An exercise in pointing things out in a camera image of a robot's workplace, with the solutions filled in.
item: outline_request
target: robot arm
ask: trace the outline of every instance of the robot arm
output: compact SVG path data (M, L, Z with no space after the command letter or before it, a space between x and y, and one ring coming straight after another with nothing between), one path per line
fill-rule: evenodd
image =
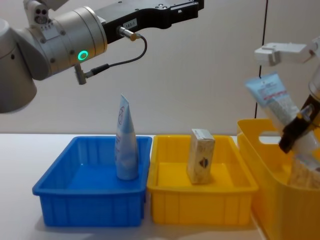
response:
M54 19L67 0L24 0L29 27L12 29L0 19L0 113L26 106L36 95L33 80L44 80L71 67L80 84L80 64L104 53L108 44L144 28L167 29L198 17L204 0L121 0L93 11L81 7Z
M314 56L320 60L320 37L310 44L268 43L255 50L255 59L261 66L275 66L281 62L306 63ZM283 129L280 148L288 153L295 141L320 124L320 66L309 82L310 95L300 114Z

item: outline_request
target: cable connector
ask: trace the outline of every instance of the cable connector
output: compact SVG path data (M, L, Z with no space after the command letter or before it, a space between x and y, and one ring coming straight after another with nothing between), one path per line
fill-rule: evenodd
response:
M132 42L141 38L140 34L132 32L123 26L119 26L117 28L117 33L122 37L126 37L126 38L130 39Z

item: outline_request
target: small cardboard box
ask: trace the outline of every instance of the small cardboard box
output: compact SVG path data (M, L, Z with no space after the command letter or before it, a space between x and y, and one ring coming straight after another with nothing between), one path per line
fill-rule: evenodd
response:
M192 129L187 165L187 174L192 184L210 183L215 142L208 130Z

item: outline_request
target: plastic bin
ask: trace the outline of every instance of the plastic bin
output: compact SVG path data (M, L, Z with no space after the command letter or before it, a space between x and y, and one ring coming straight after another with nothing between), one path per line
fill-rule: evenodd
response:
M287 185L293 154L259 141L263 132L275 131L268 119L238 122L240 153L259 185L253 210L271 240L319 240L320 190Z
M35 184L44 223L55 227L139 226L152 138L137 137L139 177L117 178L115 137L76 137Z
M190 135L159 135L153 149L147 189L157 224L247 225L258 187L233 139L214 136L212 182L192 185L187 175Z

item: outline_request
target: white table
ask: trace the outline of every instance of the white table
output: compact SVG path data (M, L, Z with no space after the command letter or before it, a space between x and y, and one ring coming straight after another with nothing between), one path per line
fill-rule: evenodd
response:
M32 187L74 134L0 134L0 239L2 240L264 240L255 221L246 228L156 225L149 203L141 227L45 227Z

